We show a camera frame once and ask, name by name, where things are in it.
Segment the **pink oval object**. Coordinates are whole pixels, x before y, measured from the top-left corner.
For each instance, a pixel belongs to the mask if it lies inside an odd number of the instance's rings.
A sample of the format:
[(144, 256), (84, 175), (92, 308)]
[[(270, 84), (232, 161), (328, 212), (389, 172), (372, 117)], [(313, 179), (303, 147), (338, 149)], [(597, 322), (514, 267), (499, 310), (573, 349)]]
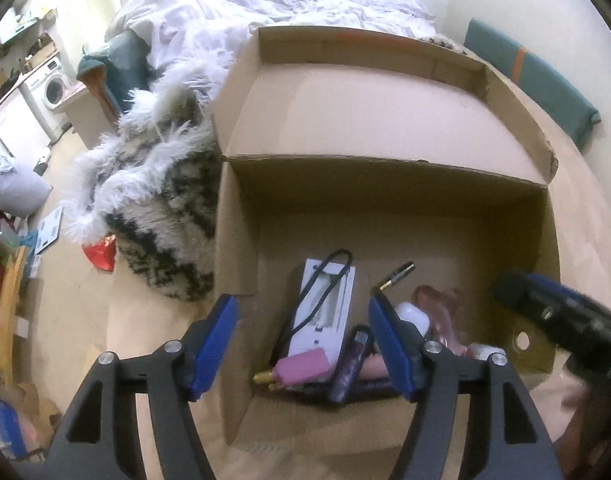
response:
[(379, 380), (389, 376), (386, 363), (381, 354), (372, 354), (363, 362), (359, 376), (360, 380)]

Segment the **white earbuds charging case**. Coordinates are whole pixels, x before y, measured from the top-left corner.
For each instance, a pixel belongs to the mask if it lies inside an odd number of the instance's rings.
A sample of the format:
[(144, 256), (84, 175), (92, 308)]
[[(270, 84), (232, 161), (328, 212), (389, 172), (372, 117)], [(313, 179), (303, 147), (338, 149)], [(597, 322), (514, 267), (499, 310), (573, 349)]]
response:
[(430, 328), (429, 316), (412, 302), (404, 301), (394, 308), (402, 321), (413, 324), (420, 335), (425, 337)]

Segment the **dark purple lighter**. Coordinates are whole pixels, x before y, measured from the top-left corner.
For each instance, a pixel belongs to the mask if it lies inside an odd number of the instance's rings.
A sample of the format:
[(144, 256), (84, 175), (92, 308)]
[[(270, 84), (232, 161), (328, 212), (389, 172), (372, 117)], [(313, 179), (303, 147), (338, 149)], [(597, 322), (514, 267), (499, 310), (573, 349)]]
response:
[(356, 325), (343, 347), (330, 381), (327, 400), (331, 405), (345, 404), (373, 346), (374, 336), (371, 329), (366, 325)]

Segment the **black gold tube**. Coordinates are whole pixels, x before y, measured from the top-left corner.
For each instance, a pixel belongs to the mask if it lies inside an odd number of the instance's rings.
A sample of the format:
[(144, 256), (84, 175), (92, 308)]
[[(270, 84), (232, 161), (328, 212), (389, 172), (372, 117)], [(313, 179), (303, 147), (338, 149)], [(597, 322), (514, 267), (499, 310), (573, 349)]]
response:
[(399, 266), (397, 269), (392, 271), (390, 274), (383, 278), (374, 289), (377, 292), (383, 292), (384, 290), (397, 285), (402, 280), (407, 278), (409, 274), (411, 274), (416, 269), (416, 264), (414, 261), (408, 261), (403, 263), (402, 266)]

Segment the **pink block with gold tip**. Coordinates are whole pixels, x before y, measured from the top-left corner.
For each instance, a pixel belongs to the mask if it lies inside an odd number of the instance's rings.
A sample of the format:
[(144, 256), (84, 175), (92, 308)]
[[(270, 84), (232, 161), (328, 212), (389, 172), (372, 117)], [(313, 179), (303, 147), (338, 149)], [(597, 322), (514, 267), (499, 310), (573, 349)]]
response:
[(252, 381), (256, 385), (283, 389), (313, 382), (329, 372), (326, 353), (322, 348), (317, 348), (279, 359), (272, 370), (255, 374)]

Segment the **white remote control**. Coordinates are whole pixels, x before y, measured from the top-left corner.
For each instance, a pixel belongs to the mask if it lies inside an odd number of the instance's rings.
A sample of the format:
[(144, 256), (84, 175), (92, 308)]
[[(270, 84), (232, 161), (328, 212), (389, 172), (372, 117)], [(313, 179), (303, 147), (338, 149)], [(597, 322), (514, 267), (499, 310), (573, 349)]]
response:
[(330, 364), (335, 365), (345, 339), (355, 267), (345, 269), (343, 263), (330, 262), (319, 271), (321, 263), (322, 260), (305, 260), (300, 292), (307, 293), (298, 302), (287, 354), (294, 356), (322, 348)]

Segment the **wooden chair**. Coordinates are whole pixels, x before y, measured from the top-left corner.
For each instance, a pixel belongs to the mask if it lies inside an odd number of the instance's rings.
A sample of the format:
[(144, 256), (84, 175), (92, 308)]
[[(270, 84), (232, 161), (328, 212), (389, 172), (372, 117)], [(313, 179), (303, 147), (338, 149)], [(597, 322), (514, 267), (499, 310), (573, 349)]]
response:
[(21, 338), (28, 337), (28, 323), (16, 314), (28, 247), (12, 247), (0, 235), (0, 249), (7, 254), (0, 292), (0, 377), (4, 386), (11, 387), (14, 385), (14, 338), (20, 326), (25, 330)]

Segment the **red bag on floor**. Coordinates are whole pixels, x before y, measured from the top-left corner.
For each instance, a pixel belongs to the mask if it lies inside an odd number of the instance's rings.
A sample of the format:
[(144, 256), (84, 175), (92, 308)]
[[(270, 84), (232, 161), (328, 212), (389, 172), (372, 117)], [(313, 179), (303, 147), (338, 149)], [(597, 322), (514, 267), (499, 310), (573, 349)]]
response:
[(95, 244), (82, 247), (84, 255), (97, 270), (112, 273), (116, 262), (116, 237), (114, 234), (106, 235)]

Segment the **teal cushion with orange stripe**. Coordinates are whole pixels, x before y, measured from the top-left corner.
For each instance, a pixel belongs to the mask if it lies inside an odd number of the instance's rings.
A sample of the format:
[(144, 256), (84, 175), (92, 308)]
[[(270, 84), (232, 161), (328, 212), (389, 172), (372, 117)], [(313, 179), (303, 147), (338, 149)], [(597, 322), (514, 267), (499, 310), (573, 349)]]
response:
[(474, 18), (468, 24), (465, 47), (517, 84), (579, 150), (590, 141), (601, 114), (558, 70), (516, 40)]

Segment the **brown cardboard box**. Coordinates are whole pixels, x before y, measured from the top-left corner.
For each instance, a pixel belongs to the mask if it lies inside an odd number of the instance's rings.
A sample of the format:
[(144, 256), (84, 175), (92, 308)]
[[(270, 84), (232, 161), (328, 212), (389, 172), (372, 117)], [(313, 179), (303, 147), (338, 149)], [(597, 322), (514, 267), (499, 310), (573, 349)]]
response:
[(484, 63), (434, 44), (365, 30), (263, 27), (212, 107), (224, 166), (217, 292), (240, 319), (222, 368), (226, 441), (312, 455), (398, 446), (402, 400), (327, 412), (254, 386), (298, 294), (309, 258), (338, 248), (355, 266), (350, 320), (400, 264), (389, 292), (457, 288), (467, 340), (504, 348), (547, 373), (554, 348), (490, 287), (507, 271), (559, 273), (548, 185), (557, 159), (541, 127)]

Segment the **white fluffy patterned blanket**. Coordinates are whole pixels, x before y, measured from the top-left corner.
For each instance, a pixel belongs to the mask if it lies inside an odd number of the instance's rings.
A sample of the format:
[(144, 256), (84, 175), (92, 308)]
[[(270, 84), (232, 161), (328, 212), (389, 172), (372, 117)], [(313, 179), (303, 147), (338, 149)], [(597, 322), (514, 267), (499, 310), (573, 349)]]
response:
[(214, 291), (223, 156), (210, 105), (232, 61), (225, 51), (195, 51), (148, 89), (131, 90), (116, 133), (74, 161), (63, 201), (74, 243), (113, 235), (134, 274), (181, 301)]

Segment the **grey stuffed bag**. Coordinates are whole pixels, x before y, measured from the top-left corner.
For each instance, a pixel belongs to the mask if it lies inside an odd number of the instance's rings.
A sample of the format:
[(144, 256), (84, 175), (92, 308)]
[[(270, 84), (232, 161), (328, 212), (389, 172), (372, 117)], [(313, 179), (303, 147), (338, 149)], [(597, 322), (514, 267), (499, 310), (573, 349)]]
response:
[(0, 211), (27, 218), (43, 207), (51, 190), (32, 169), (0, 153)]

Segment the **white washing machine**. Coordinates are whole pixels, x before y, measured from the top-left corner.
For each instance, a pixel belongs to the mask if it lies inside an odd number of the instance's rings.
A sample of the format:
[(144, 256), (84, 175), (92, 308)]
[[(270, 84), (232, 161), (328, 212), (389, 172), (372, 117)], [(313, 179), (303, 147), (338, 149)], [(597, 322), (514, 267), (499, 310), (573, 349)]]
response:
[(71, 80), (58, 55), (28, 73), (20, 85), (21, 94), (52, 142), (70, 128), (67, 116), (57, 110), (70, 87)]

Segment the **white crumpled duvet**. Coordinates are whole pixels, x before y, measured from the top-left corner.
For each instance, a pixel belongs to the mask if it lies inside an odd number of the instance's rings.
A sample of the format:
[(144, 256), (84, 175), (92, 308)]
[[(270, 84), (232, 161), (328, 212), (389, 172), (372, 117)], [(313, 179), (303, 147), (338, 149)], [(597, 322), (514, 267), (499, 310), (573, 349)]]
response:
[(128, 0), (106, 37), (134, 32), (149, 47), (150, 67), (165, 70), (202, 55), (228, 66), (259, 27), (333, 26), (430, 39), (434, 21), (418, 0)]

